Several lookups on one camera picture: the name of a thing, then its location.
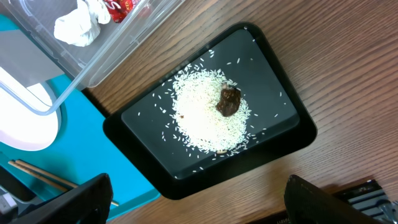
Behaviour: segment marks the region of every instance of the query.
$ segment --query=crumpled white tissue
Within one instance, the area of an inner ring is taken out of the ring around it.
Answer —
[[[100,2],[97,0],[92,0],[90,3],[77,0],[77,9],[55,21],[54,37],[78,47],[90,45],[101,31],[97,18],[101,20],[101,23],[110,21],[108,11],[106,12],[109,19],[106,15],[104,16],[104,11],[98,11],[101,9],[99,4]]]

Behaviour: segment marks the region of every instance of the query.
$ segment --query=tabletop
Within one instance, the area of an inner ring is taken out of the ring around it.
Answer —
[[[398,200],[398,1],[186,0],[89,92],[113,113],[239,21],[259,26],[317,128],[305,149],[113,223],[246,223],[284,209],[297,174],[336,192],[376,179]]]

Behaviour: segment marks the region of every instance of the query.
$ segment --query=brown food piece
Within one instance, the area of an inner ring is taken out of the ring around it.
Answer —
[[[223,84],[220,102],[216,109],[224,116],[228,117],[235,114],[241,104],[241,92],[235,88],[230,88],[226,83]]]

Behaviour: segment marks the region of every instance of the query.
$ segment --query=blue tray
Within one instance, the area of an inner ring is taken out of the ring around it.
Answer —
[[[56,95],[61,94],[69,84],[70,80],[65,75],[49,81]],[[120,206],[111,206],[108,220],[160,196],[147,179],[106,138],[102,129],[104,117],[81,92],[74,90],[61,105],[61,112],[61,128],[51,146],[41,151],[27,152],[0,143],[0,165],[42,200],[54,198],[61,192],[10,166],[9,160],[22,159],[76,184],[82,184],[100,173],[109,174],[113,200]]]

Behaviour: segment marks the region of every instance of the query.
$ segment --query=pair of chopsticks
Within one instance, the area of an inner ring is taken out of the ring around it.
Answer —
[[[68,189],[66,189],[65,187],[61,186],[60,184],[55,183],[52,180],[49,180],[49,179],[45,178],[44,176],[42,176],[40,174],[46,175],[47,177],[50,177],[50,178],[52,178],[52,179],[54,179],[54,180],[56,180],[56,181],[58,181],[60,183],[63,183],[65,185],[69,186],[69,187],[73,187],[73,188],[77,188],[78,187],[77,184],[74,184],[74,183],[69,182],[67,180],[64,180],[64,179],[62,179],[60,177],[57,177],[56,175],[53,175],[53,174],[51,174],[51,173],[49,173],[49,172],[47,172],[45,170],[39,169],[38,167],[30,165],[30,164],[28,164],[28,163],[26,163],[26,162],[24,162],[22,160],[19,160],[19,159],[16,160],[15,162],[14,161],[8,161],[8,164],[14,166],[15,168],[17,168],[17,169],[19,169],[21,171],[24,171],[25,173],[27,173],[27,174],[29,174],[29,175],[31,175],[33,177],[36,177],[37,179],[45,182],[46,184],[49,184],[49,185],[55,187],[56,189],[61,190],[62,192],[67,192]],[[119,206],[119,204],[117,202],[114,202],[114,201],[112,201],[111,204],[115,205],[115,206]]]

